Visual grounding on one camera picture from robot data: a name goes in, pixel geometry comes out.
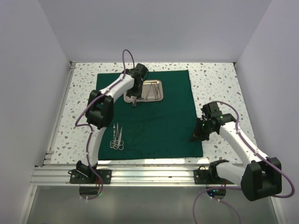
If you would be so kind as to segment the dark green surgical cloth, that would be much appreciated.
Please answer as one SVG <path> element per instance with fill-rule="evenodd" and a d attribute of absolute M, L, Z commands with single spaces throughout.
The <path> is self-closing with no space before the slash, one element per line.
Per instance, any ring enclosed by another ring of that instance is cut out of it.
<path fill-rule="evenodd" d="M 120 96 L 114 117 L 102 137 L 99 160 L 137 160 L 202 157 L 199 141 L 190 141 L 196 125 L 196 108 L 187 70 L 151 72 L 162 82 L 164 97 L 158 102 L 138 102 L 136 107 Z M 123 150 L 110 148 L 113 125 L 122 129 Z"/>

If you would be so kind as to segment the steel hemostat clamp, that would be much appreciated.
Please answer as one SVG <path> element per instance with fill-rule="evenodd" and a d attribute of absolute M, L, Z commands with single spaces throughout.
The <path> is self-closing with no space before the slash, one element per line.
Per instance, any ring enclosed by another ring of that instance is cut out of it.
<path fill-rule="evenodd" d="M 119 125 L 118 125 L 118 123 L 117 123 L 115 126 L 116 126 L 116 139 L 117 139 L 117 137 L 118 137 L 118 132 L 119 132 Z"/>

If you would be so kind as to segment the steel surgical scissors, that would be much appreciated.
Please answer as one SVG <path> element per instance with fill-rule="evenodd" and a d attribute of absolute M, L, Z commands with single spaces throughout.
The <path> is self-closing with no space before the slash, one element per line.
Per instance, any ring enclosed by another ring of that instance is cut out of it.
<path fill-rule="evenodd" d="M 113 124 L 113 140 L 110 141 L 110 147 L 113 148 L 116 142 L 116 126 Z"/>

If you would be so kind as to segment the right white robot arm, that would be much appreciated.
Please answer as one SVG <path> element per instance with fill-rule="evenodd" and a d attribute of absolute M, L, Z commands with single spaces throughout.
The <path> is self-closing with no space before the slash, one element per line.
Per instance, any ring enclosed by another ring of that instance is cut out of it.
<path fill-rule="evenodd" d="M 281 162 L 262 152 L 239 127 L 239 115 L 223 114 L 218 102 L 202 106 L 202 116 L 197 118 L 190 141 L 208 141 L 210 134 L 217 133 L 235 151 L 243 167 L 226 159 L 213 161 L 207 170 L 194 171 L 194 181 L 205 184 L 231 182 L 241 188 L 249 201 L 275 196 L 282 191 Z"/>

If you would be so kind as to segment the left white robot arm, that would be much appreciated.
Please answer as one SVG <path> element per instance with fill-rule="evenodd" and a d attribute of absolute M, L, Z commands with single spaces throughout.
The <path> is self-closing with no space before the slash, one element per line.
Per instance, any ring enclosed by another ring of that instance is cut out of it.
<path fill-rule="evenodd" d="M 86 183 L 97 178 L 95 170 L 98 164 L 98 152 L 106 128 L 114 117 L 114 103 L 126 94 L 135 100 L 141 98 L 144 77 L 148 73 L 145 65 L 138 63 L 132 69 L 124 69 L 121 75 L 110 85 L 100 91 L 91 91 L 87 107 L 75 122 L 76 127 L 88 126 L 91 129 L 87 140 L 85 158 L 78 161 L 76 169 Z"/>

